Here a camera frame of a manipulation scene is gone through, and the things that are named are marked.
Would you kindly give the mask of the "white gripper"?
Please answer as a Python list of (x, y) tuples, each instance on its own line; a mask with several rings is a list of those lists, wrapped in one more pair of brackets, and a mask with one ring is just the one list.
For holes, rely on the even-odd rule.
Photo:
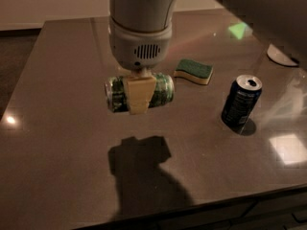
[(172, 20), (169, 18), (130, 16), (128, 21), (122, 23), (114, 18), (109, 20), (112, 54), (123, 68), (131, 70), (123, 79), (131, 115), (147, 112), (154, 95), (156, 78), (146, 68), (154, 68), (164, 60), (171, 37)]

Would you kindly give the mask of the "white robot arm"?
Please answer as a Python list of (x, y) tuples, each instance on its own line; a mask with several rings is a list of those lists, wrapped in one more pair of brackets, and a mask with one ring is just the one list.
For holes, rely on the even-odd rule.
[(124, 96), (131, 114), (145, 113), (154, 96), (152, 69), (167, 55), (177, 11), (225, 9), (249, 25), (279, 55), (306, 67), (307, 0), (109, 0), (113, 56), (130, 71)]

